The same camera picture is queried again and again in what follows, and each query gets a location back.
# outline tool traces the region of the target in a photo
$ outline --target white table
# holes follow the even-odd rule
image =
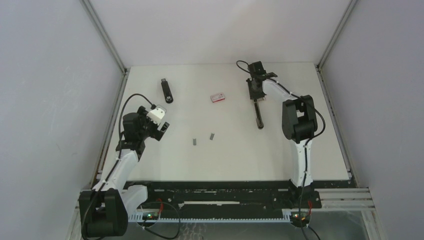
[[[327,123],[324,134],[313,140],[311,153],[314,180],[348,180],[319,79],[312,63],[264,63],[268,72],[300,95],[311,95]],[[282,103],[268,97],[260,105],[264,128],[258,129],[249,99],[249,75],[235,64],[158,65],[131,67],[122,98],[134,93],[148,97],[167,109],[170,126],[160,142],[148,138],[140,162],[128,181],[273,181],[291,177],[289,140],[281,128]],[[174,98],[165,103],[161,79],[166,78]],[[224,93],[225,100],[212,103],[210,96]],[[124,114],[148,107],[134,97]],[[322,123],[318,119],[318,131]],[[215,136],[209,140],[211,133]],[[112,168],[118,143],[118,121],[108,149],[104,173]]]

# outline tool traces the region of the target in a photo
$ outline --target gray floor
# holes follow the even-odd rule
[[[161,223],[150,229],[165,235],[176,233],[176,223]],[[322,240],[368,240],[360,212],[314,212],[311,227]],[[309,240],[317,237],[305,229]],[[143,230],[136,223],[130,223],[122,237],[106,240],[160,240]],[[289,223],[185,223],[179,240],[304,240],[299,228]]]

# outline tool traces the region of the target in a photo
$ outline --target small box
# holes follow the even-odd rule
[[[216,102],[224,100],[225,95],[224,95],[224,93],[220,92],[220,93],[217,93],[215,95],[210,96],[210,99],[212,100],[212,103],[216,103]]]

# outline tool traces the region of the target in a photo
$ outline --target black cable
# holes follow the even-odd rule
[[[149,232],[149,233],[151,233],[153,235],[158,236],[159,238],[163,238],[163,239],[167,239],[167,240],[176,239],[178,237],[178,235],[180,234],[180,228],[181,228],[181,217],[180,217],[180,214],[178,213],[178,210],[173,205],[171,205],[171,204],[169,204],[167,202],[162,202],[162,201],[144,202],[143,204],[166,204],[168,206],[171,206],[175,210],[176,215],[178,216],[178,230],[177,230],[175,236],[171,236],[171,237],[169,237],[169,236],[163,236],[163,235],[160,235],[159,233],[156,233],[156,232],[150,230],[148,227],[144,227],[144,224],[146,223],[147,218],[144,220],[144,222],[142,223],[141,226],[144,227],[144,230],[146,230],[147,232]]]
[[[243,61],[243,60],[238,60],[238,61],[236,61],[235,62],[235,64],[237,65],[237,67],[239,68],[239,69],[241,69],[241,70],[243,70],[244,72],[246,72],[246,73],[248,73],[248,74],[250,74],[250,75],[253,75],[253,76],[255,76],[255,74],[253,74],[253,73],[251,73],[250,71],[248,71],[248,70],[246,70],[246,69],[244,69],[244,68],[242,68],[240,65],[239,65],[239,63],[244,63],[244,64],[246,64],[247,66],[249,66],[249,63],[247,63],[246,61]],[[299,100],[301,100],[304,104],[306,104],[306,105],[308,105],[310,108],[313,108],[313,110],[316,112],[316,114],[318,114],[318,116],[321,118],[321,120],[322,120],[322,130],[318,133],[318,134],[316,134],[316,135],[314,135],[314,136],[312,136],[311,138],[309,138],[307,141],[306,141],[306,143],[305,143],[305,145],[304,145],[304,152],[305,152],[305,171],[304,171],[304,176],[303,176],[303,181],[302,181],[302,191],[301,191],[301,193],[300,193],[300,198],[299,198],[299,214],[298,214],[298,218],[299,218],[299,220],[300,220],[300,229],[302,230],[302,233],[303,233],[303,236],[305,237],[305,239],[306,240],[309,240],[309,238],[306,236],[306,233],[305,233],[305,230],[304,230],[304,226],[303,226],[303,222],[302,222],[302,217],[301,217],[301,213],[302,213],[302,211],[301,211],[301,205],[302,205],[302,196],[303,196],[303,194],[304,194],[304,188],[305,188],[305,181],[306,181],[306,177],[307,177],[307,172],[308,172],[308,143],[312,140],[312,139],[314,139],[314,138],[316,138],[316,137],[318,137],[318,136],[320,136],[321,134],[323,134],[323,132],[324,132],[324,130],[326,129],[326,121],[324,120],[324,117],[323,117],[323,115],[314,107],[314,106],[312,106],[311,104],[309,104],[308,102],[306,102],[301,96],[298,96],[298,95],[295,95],[295,94],[293,94],[292,92],[290,92],[287,88],[285,88],[283,85],[281,85],[277,80],[275,80],[275,79],[273,79],[273,78],[270,78],[270,77],[266,77],[266,79],[268,79],[268,80],[271,80],[271,81],[273,81],[274,83],[276,83],[278,86],[280,86],[280,88],[282,88],[286,93],[288,93],[289,95],[291,95],[291,96],[293,96],[293,97],[295,97],[295,98],[297,98],[297,99],[299,99]],[[317,233],[313,230],[313,229],[311,229],[315,234],[316,234],[316,236],[318,237],[318,239],[320,239],[320,237],[317,235]]]
[[[321,240],[321,238],[320,238],[320,236],[318,235],[318,233],[314,230],[314,229],[312,229],[312,227],[311,226],[307,226],[314,234],[315,234],[315,236],[318,238],[318,240]]]
[[[151,105],[151,109],[156,108],[156,105],[154,105],[147,97],[145,97],[142,94],[139,93],[134,93],[133,95],[129,96],[125,103],[123,104],[122,110],[120,111],[120,115],[119,115],[119,125],[118,125],[118,134],[119,134],[119,145],[120,145],[120,149],[119,149],[119,154],[118,154],[118,159],[116,160],[115,164],[113,165],[112,169],[110,170],[109,174],[107,175],[107,177],[104,179],[104,183],[100,186],[100,188],[98,189],[98,191],[96,191],[94,193],[94,197],[91,199],[90,203],[88,204],[87,209],[84,212],[84,215],[82,217],[82,221],[81,221],[81,237],[84,240],[89,240],[87,239],[86,236],[86,218],[87,218],[87,214],[89,212],[89,209],[92,207],[94,200],[97,198],[97,196],[99,195],[99,192],[103,189],[103,187],[105,186],[105,184],[108,182],[109,178],[111,177],[112,173],[114,172],[115,168],[117,167],[119,160],[121,159],[121,153],[122,153],[122,133],[121,133],[121,120],[122,120],[122,115],[124,113],[125,110],[125,106],[127,105],[127,103],[130,101],[130,99],[134,96],[140,96],[143,97],[150,105]],[[99,237],[95,240],[102,240],[104,237]]]

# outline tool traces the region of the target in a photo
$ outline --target white wall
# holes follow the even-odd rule
[[[324,78],[388,239],[422,239],[424,2],[359,1]]]
[[[126,66],[314,62],[350,0],[93,0]]]
[[[0,239],[64,239],[121,73],[78,0],[2,0],[0,46]]]

